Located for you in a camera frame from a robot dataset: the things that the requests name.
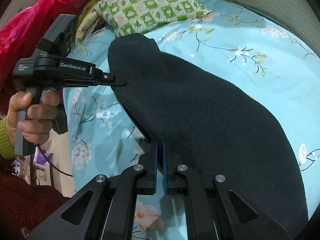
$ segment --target gray striped fabric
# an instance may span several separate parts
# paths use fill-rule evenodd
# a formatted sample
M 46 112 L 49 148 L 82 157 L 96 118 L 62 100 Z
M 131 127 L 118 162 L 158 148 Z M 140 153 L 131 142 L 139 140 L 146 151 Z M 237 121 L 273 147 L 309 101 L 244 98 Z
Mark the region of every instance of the gray striped fabric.
M 320 57 L 320 22 L 306 0 L 228 0 L 294 33 Z

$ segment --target green sleeve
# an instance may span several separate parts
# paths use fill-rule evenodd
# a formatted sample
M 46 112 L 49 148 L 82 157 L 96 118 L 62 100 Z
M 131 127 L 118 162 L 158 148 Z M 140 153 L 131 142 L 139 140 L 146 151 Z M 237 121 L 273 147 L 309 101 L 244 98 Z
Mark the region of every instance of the green sleeve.
M 17 157 L 17 155 L 14 154 L 14 148 L 7 136 L 7 132 L 5 129 L 6 121 L 7 117 L 0 120 L 0 154 L 4 159 L 11 160 Z

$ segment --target finger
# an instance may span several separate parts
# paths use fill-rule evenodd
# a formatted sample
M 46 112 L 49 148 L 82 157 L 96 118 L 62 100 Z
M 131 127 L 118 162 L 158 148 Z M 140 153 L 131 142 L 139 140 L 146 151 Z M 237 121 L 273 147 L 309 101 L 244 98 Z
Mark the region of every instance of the finger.
M 44 104 L 32 105 L 29 107 L 27 114 L 30 119 L 52 120 L 57 116 L 57 108 Z
M 48 152 L 51 148 L 51 144 L 52 144 L 52 141 L 49 140 L 45 144 L 41 145 L 41 149 Z
M 41 101 L 47 106 L 57 106 L 60 103 L 59 95 L 56 92 L 50 92 L 43 95 Z
M 48 133 L 52 129 L 52 122 L 51 120 L 23 120 L 18 126 L 24 133 Z
M 43 145 L 49 140 L 50 133 L 22 133 L 22 135 L 31 143 Z
M 32 94 L 26 92 L 18 92 L 10 98 L 9 110 L 7 115 L 7 125 L 9 127 L 17 127 L 17 118 L 19 109 L 25 108 L 31 104 Z

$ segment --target pillow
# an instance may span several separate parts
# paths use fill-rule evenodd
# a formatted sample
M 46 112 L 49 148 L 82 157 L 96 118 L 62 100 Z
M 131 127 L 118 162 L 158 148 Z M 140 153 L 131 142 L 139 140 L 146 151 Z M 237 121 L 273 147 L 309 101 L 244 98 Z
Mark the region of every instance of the pillow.
M 87 15 L 84 17 L 83 21 L 78 25 L 76 31 L 76 39 L 75 45 L 79 45 L 83 40 L 87 30 L 94 24 L 94 22 L 99 19 L 98 13 L 92 9 L 90 10 Z
M 116 37 L 145 34 L 171 22 L 209 13 L 197 0 L 100 0 L 94 9 L 113 26 Z

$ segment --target black cable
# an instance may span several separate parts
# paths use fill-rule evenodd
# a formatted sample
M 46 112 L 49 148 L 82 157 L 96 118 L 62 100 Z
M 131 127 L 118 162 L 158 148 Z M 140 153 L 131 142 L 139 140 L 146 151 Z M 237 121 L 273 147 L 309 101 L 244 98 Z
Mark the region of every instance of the black cable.
M 41 154 L 43 155 L 43 157 L 44 157 L 44 158 L 47 160 L 47 162 L 50 164 L 50 166 L 52 166 L 52 168 L 56 169 L 57 171 L 59 171 L 59 172 L 60 172 L 61 174 L 63 174 L 63 175 L 66 175 L 66 176 L 69 176 L 69 177 L 73 177 L 72 175 L 63 172 L 63 171 L 59 170 L 56 166 L 54 166 L 54 164 L 48 160 L 47 156 L 45 156 L 45 154 L 44 154 L 44 152 L 43 152 L 43 150 L 41 149 L 41 147 L 40 147 L 39 144 L 37 145 L 37 147 L 38 147 L 39 151 L 41 152 Z

